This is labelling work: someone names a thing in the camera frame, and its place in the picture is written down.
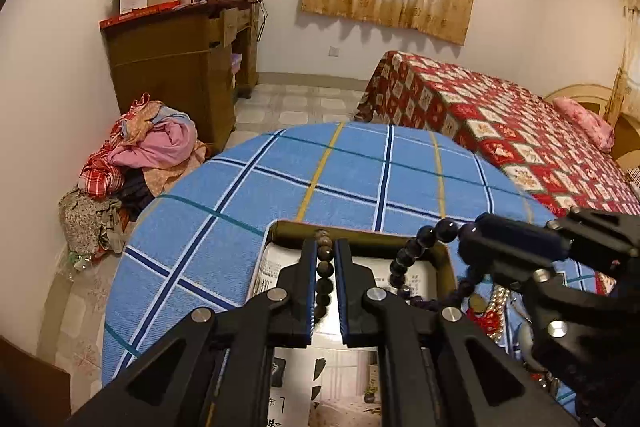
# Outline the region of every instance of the red checkered bedspread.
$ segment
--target red checkered bedspread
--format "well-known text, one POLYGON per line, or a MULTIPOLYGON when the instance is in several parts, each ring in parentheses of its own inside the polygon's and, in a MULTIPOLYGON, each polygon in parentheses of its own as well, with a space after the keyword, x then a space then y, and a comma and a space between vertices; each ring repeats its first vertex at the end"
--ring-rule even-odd
POLYGON ((502 170, 556 216, 572 205, 640 214, 612 158, 554 106, 512 82, 400 52, 387 52, 357 120, 431 129, 502 170))

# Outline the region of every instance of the blue tablecloth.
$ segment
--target blue tablecloth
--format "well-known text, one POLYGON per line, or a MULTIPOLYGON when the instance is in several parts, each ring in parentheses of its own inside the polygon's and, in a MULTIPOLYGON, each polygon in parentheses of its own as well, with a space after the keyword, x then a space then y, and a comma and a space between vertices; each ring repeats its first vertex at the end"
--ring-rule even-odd
MULTIPOLYGON (((415 235, 449 216, 483 212, 544 224, 553 215, 498 169, 432 132, 318 124, 264 134, 207 161, 140 217, 106 309, 102 382, 198 306, 244 303, 266 230, 277 219, 415 235)), ((461 277, 457 241, 449 245, 461 277)), ((595 291, 594 272, 558 264, 569 285, 595 291)), ((491 285, 478 291, 489 297, 491 285)), ((517 353, 507 313, 500 345, 517 353)), ((561 389, 560 402, 572 395, 561 389)))

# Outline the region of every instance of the white wall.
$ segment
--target white wall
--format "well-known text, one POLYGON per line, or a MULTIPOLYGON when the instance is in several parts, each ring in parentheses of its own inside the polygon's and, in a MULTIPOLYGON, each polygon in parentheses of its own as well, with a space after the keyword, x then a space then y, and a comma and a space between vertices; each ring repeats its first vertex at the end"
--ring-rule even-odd
POLYGON ((265 2, 269 18, 258 53, 260 71, 368 79, 385 51, 400 49, 513 78, 520 61, 520 29, 531 17, 534 0, 476 0, 463 48, 414 30, 300 13, 299 0, 265 2), (329 46, 338 46, 340 57, 329 57, 329 46))
POLYGON ((540 0, 519 82, 540 95, 572 84, 612 87, 625 23, 622 0, 540 0))
POLYGON ((64 244, 58 200, 118 115, 98 29, 111 1, 7 0, 0 11, 0 335, 32 353, 64 244))

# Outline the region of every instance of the pink cloth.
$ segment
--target pink cloth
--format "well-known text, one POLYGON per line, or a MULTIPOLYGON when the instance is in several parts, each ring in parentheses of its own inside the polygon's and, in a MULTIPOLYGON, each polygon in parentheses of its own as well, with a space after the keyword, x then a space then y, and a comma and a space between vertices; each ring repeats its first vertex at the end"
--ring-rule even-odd
POLYGON ((197 133, 194 125, 173 118, 156 124, 136 145, 119 145, 108 157, 112 165, 140 169, 168 169, 184 162, 193 151, 197 133))
POLYGON ((585 132, 598 150, 605 153, 611 152, 613 142, 616 139, 612 126, 570 98, 564 96, 554 98, 554 105, 567 120, 585 132))

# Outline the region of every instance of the pink pillow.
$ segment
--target pink pillow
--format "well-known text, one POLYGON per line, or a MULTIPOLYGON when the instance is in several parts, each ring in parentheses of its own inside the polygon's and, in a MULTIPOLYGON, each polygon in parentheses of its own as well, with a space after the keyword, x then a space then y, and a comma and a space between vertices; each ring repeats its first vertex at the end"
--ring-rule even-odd
POLYGON ((570 98, 554 98, 554 105, 567 120, 575 123, 586 133, 599 151, 611 152, 615 140, 612 126, 570 98))

